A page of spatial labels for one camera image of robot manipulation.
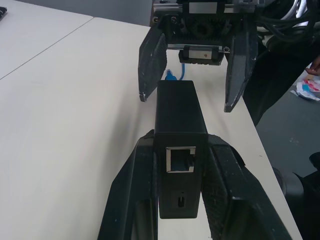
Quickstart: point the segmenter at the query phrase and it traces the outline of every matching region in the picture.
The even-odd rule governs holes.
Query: screw
[[[154,16],[152,18],[152,22],[157,23],[159,21],[159,18],[157,16]]]
[[[177,18],[175,16],[171,17],[171,22],[173,24],[176,24],[177,23]]]

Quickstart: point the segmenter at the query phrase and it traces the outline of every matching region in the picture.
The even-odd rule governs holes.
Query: table
[[[8,8],[0,21],[0,79],[93,18],[13,0],[0,6]]]
[[[113,179],[154,127],[156,92],[145,103],[138,95],[147,32],[94,18],[0,81],[0,239],[97,238]],[[167,55],[179,76],[178,53]],[[185,79],[194,80],[208,132],[237,149],[300,240],[243,100],[223,112],[226,65],[187,65]],[[209,239],[203,201],[198,218],[160,219],[158,229],[160,240]]]

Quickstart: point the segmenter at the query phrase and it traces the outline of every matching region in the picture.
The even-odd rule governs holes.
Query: gray floor
[[[44,7],[148,26],[152,0],[20,0]],[[271,164],[304,177],[320,151],[320,104],[289,91],[262,117],[257,131]]]

